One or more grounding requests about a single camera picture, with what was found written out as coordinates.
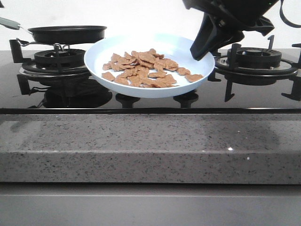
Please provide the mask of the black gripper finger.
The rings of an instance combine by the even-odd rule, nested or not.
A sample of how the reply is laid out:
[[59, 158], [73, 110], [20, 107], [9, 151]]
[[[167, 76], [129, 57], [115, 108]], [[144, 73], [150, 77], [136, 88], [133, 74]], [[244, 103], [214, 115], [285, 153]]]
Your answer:
[[202, 59], [208, 52], [215, 52], [223, 41], [223, 33], [214, 17], [204, 13], [200, 30], [190, 48], [194, 59]]
[[215, 52], [221, 47], [241, 41], [244, 38], [242, 31], [222, 32], [207, 31], [201, 35], [202, 44], [199, 59], [202, 59], [208, 52]]

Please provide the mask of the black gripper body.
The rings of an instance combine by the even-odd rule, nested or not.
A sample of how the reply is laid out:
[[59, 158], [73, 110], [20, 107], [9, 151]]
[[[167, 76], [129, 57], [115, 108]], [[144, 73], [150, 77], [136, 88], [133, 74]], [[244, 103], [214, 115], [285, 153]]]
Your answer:
[[184, 0], [183, 3], [187, 9], [204, 12], [227, 31], [256, 31], [265, 36], [274, 29], [263, 15], [276, 0]]

